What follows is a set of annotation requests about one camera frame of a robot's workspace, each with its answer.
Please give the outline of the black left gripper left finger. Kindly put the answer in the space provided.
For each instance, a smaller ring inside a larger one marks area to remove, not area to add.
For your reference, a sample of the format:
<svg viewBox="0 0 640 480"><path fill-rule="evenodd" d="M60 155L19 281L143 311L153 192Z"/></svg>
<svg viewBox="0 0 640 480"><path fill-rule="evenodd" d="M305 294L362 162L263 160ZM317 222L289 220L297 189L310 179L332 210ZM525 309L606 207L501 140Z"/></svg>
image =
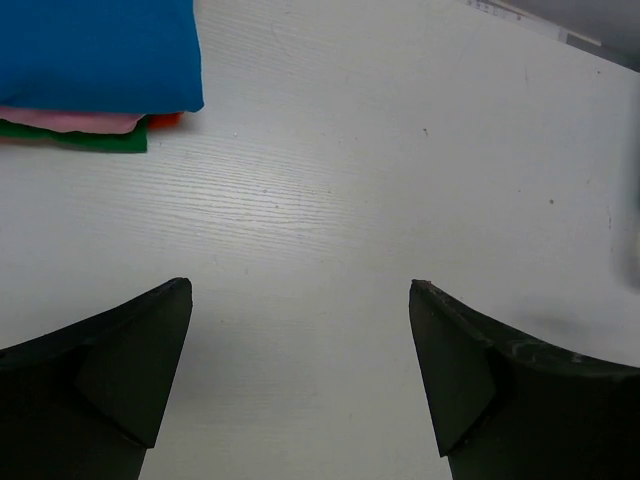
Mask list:
<svg viewBox="0 0 640 480"><path fill-rule="evenodd" d="M192 313L174 278L1 352L4 479L136 479L154 448Z"/></svg>

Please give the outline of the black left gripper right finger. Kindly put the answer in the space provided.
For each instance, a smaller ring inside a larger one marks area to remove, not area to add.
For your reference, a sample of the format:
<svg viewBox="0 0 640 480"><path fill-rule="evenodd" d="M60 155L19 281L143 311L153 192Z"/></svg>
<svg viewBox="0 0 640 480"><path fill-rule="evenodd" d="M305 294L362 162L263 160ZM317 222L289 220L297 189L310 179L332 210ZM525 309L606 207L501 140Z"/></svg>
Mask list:
<svg viewBox="0 0 640 480"><path fill-rule="evenodd" d="M438 451L456 479L635 479L639 371L416 280L409 317Z"/></svg>

